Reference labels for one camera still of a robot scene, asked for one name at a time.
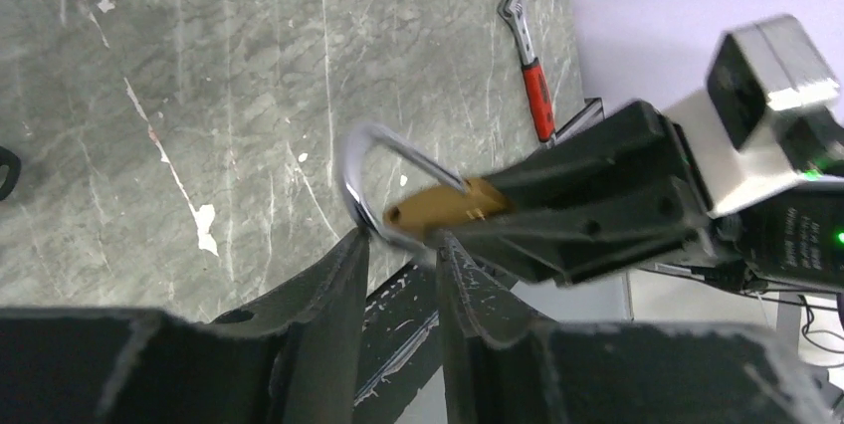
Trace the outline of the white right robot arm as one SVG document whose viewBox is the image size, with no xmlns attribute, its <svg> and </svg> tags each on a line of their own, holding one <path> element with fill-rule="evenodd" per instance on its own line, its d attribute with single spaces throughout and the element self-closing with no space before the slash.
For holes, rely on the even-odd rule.
<svg viewBox="0 0 844 424">
<path fill-rule="evenodd" d="M 488 176 L 509 212 L 451 233 L 479 264 L 573 286 L 665 264 L 730 292 L 843 287 L 843 187 L 809 181 L 716 217 L 684 130 L 646 102 Z"/>
</svg>

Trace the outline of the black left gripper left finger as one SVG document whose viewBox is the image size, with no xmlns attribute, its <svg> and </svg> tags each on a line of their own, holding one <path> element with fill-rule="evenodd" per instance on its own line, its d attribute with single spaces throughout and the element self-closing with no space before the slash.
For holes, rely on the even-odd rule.
<svg viewBox="0 0 844 424">
<path fill-rule="evenodd" d="M 348 423 L 369 240 L 211 322 L 161 309 L 5 308 L 5 423 Z"/>
</svg>

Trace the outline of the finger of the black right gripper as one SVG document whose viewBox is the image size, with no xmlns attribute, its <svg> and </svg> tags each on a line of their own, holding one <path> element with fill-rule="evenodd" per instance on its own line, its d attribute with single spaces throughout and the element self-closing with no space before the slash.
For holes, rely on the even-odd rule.
<svg viewBox="0 0 844 424">
<path fill-rule="evenodd" d="M 676 177 L 700 199 L 700 174 L 682 129 L 634 101 L 563 143 L 483 178 L 516 207 L 562 208 Z"/>
<path fill-rule="evenodd" d="M 669 176 L 583 205 L 440 229 L 431 243 L 454 242 L 476 263 L 525 282 L 570 287 L 678 252 L 709 222 L 691 185 Z"/>
</svg>

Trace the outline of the brass padlock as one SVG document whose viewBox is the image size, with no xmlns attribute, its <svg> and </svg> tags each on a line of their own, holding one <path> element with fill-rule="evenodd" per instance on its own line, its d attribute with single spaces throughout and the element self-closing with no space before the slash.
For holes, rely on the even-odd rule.
<svg viewBox="0 0 844 424">
<path fill-rule="evenodd" d="M 376 212 L 364 194 L 363 171 L 367 153 L 377 146 L 394 152 L 438 184 Z M 489 181 L 462 177 L 375 122 L 358 123 L 347 133 L 336 153 L 334 175 L 345 208 L 356 225 L 386 244 L 408 251 L 424 249 L 426 238 L 435 230 L 514 209 L 513 202 Z"/>
</svg>

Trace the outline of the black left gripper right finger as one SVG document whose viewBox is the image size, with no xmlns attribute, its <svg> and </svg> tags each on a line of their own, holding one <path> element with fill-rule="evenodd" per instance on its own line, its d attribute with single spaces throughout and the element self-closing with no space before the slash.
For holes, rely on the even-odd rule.
<svg viewBox="0 0 844 424">
<path fill-rule="evenodd" d="M 807 364 L 763 327 L 560 322 L 451 234 L 436 288 L 452 423 L 828 423 Z"/>
</svg>

